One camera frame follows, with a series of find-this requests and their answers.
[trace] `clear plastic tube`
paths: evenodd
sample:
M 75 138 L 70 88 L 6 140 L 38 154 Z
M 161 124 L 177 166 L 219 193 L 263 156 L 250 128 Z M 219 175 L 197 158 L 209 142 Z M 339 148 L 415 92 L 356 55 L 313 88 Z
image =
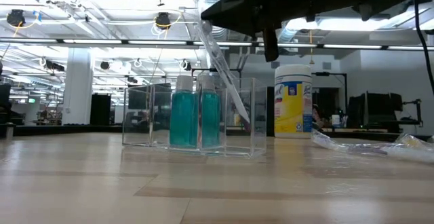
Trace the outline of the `clear plastic tube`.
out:
M 402 134 L 394 143 L 337 143 L 314 130 L 311 137 L 315 144 L 344 153 L 394 157 L 415 162 L 434 163 L 434 146 L 409 134 Z
M 216 40 L 212 37 L 212 25 L 208 21 L 198 20 L 197 33 L 199 34 L 208 54 L 210 54 L 212 64 L 216 67 L 218 74 L 226 85 L 226 88 L 237 107 L 238 113 L 247 123 L 250 123 L 249 115 L 241 101 L 237 88 L 233 83 L 233 75 L 229 71 L 229 66 L 224 59 L 222 50 L 218 46 Z

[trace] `disinfecting wipes container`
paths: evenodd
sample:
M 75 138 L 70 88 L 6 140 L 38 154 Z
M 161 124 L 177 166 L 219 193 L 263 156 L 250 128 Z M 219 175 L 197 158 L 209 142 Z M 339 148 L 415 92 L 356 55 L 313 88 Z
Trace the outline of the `disinfecting wipes container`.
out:
M 276 69 L 274 131 L 278 138 L 310 138 L 312 131 L 311 68 L 289 64 Z

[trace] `bottle cap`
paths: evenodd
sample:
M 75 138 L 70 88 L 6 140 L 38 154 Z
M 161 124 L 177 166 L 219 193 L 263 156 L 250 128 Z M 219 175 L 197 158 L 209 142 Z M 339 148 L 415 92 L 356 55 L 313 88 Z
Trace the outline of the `bottle cap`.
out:
M 176 90 L 193 91 L 193 77 L 188 75 L 179 75 L 176 78 Z
M 201 75 L 197 78 L 199 82 L 199 86 L 202 86 L 202 89 L 206 90 L 215 90 L 216 86 L 214 85 L 214 79 L 210 75 Z

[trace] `table surface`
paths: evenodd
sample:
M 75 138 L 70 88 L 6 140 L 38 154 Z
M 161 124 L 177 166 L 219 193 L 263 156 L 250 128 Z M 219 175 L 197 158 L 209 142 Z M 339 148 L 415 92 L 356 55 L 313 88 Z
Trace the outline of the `table surface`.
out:
M 123 147 L 121 134 L 18 137 L 0 143 L 0 219 L 434 223 L 432 165 L 267 140 L 266 155 L 245 159 Z

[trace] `yellow label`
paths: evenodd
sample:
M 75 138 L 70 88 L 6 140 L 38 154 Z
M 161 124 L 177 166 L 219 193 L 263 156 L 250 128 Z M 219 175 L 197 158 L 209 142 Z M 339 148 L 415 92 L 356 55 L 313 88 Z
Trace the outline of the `yellow label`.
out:
M 275 132 L 311 132 L 311 84 L 287 81 L 275 86 Z

